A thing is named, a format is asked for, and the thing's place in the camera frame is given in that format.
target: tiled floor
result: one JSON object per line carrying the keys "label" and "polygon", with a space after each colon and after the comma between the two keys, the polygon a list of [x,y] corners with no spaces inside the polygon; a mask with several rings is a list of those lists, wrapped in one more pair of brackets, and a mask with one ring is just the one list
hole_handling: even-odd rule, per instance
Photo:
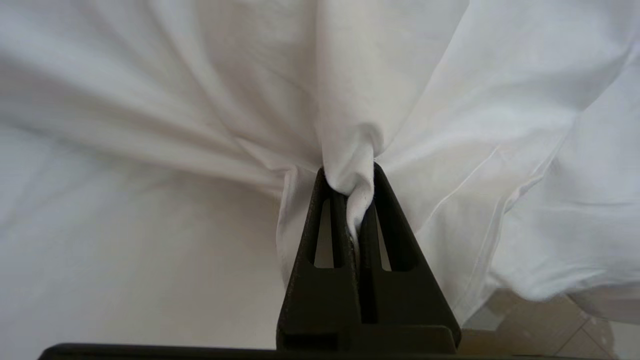
{"label": "tiled floor", "polygon": [[539,303],[499,291],[464,328],[463,355],[640,359],[640,325],[593,318],[566,297]]}

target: white fabric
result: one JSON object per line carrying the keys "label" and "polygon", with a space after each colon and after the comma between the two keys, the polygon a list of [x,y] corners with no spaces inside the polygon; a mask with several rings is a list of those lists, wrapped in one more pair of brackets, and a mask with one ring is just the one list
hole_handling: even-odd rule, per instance
{"label": "white fabric", "polygon": [[[498,285],[530,298],[637,280],[640,231],[629,220],[640,183],[632,144],[637,4],[3,0],[0,119],[281,197],[276,244],[285,279],[317,169],[324,165],[331,186],[350,195],[356,236],[376,159],[464,321],[490,290],[490,270]],[[611,95],[618,86],[631,94]],[[628,109],[617,119],[628,157],[584,160],[617,142],[611,108]],[[575,229],[586,221],[579,212],[546,219],[553,236],[536,228],[545,216],[540,199],[569,188],[580,208],[604,184],[572,188],[573,174],[565,174],[564,188],[538,190],[524,209],[516,202],[587,116],[593,129],[558,161],[580,176],[611,171],[600,179],[629,179],[616,194],[629,196],[615,211],[623,233],[607,233],[624,236],[606,258],[599,254],[608,239],[579,242]],[[12,213],[14,193],[6,194],[2,208]],[[532,215],[518,224],[523,211]],[[567,236],[575,241],[562,251],[579,246],[585,256],[556,266],[548,252]],[[617,254],[625,260],[615,263]],[[546,280],[586,263],[607,275]],[[544,274],[531,273],[540,266]]]}
{"label": "white fabric", "polygon": [[275,348],[278,203],[0,124],[0,358],[63,342]]}

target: white sheet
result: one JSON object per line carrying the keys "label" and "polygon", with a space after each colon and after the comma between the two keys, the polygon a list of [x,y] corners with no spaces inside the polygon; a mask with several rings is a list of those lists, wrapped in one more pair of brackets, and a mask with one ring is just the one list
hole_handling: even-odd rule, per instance
{"label": "white sheet", "polygon": [[0,358],[61,342],[274,348],[278,203],[0,124]]}

